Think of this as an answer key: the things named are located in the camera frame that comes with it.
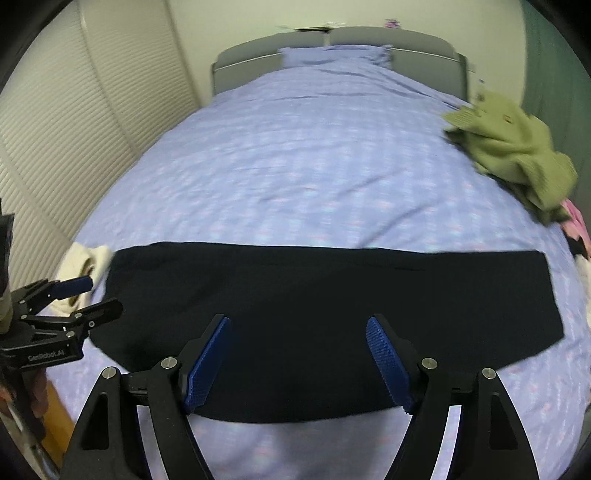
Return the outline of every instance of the gray headboard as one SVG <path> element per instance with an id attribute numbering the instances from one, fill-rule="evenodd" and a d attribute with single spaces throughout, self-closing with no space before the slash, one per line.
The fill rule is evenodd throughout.
<path id="1" fill-rule="evenodd" d="M 324 45 L 392 45 L 392 70 L 440 92 L 468 99 L 466 58 L 445 40 L 397 28 L 344 27 L 281 33 L 220 53 L 212 66 L 213 94 L 240 87 L 282 68 L 279 48 Z"/>

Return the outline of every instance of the human hand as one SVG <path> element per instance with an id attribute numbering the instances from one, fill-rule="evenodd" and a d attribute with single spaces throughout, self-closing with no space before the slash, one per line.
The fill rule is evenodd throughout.
<path id="1" fill-rule="evenodd" d="M 47 397 L 47 375 L 44 368 L 36 372 L 32 382 L 27 386 L 27 390 L 31 397 L 31 409 L 33 414 L 37 418 L 41 418 L 46 414 L 47 409 L 49 408 L 49 399 Z M 7 402 L 9 401 L 12 401 L 10 392 L 0 385 L 0 411 L 7 417 L 12 417 L 7 406 Z"/>

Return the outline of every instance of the textured blue pad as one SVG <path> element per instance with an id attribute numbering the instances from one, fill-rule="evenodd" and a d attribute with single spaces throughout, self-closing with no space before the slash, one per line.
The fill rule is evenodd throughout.
<path id="1" fill-rule="evenodd" d="M 394 404 L 411 412 L 415 402 L 410 394 L 410 377 L 376 317 L 368 320 L 366 338 Z"/>
<path id="2" fill-rule="evenodd" d="M 51 289 L 51 295 L 57 300 L 64 300 L 90 290 L 92 290 L 92 278 L 78 277 L 56 283 Z"/>
<path id="3" fill-rule="evenodd" d="M 205 403 L 229 343 L 230 319 L 224 317 L 189 374 L 187 396 L 184 400 L 188 412 L 192 413 Z"/>

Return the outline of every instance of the silver screw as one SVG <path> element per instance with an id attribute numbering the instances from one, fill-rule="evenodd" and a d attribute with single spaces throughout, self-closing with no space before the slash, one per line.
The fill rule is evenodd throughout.
<path id="1" fill-rule="evenodd" d="M 160 362 L 160 366 L 166 370 L 174 368 L 177 366 L 177 359 L 173 356 L 168 356 Z"/>
<path id="2" fill-rule="evenodd" d="M 485 378 L 488 378 L 488 380 L 492 380 L 493 378 L 496 378 L 496 372 L 492 368 L 488 368 L 488 367 L 486 367 L 482 371 L 482 375 L 484 375 Z"/>
<path id="3" fill-rule="evenodd" d="M 437 368 L 437 360 L 430 357 L 423 358 L 423 360 L 421 361 L 421 365 L 425 367 L 427 370 L 434 370 Z"/>
<path id="4" fill-rule="evenodd" d="M 103 378 L 106 378 L 107 380 L 110 378 L 113 378 L 116 374 L 117 374 L 117 369 L 115 367 L 107 367 L 101 373 Z"/>

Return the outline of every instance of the green curtain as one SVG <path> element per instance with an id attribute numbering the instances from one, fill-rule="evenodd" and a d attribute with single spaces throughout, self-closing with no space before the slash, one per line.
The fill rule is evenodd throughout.
<path id="1" fill-rule="evenodd" d="M 527 38 L 522 108 L 544 121 L 554 148 L 572 158 L 579 183 L 571 199 L 591 228 L 591 77 L 556 27 L 521 0 Z"/>

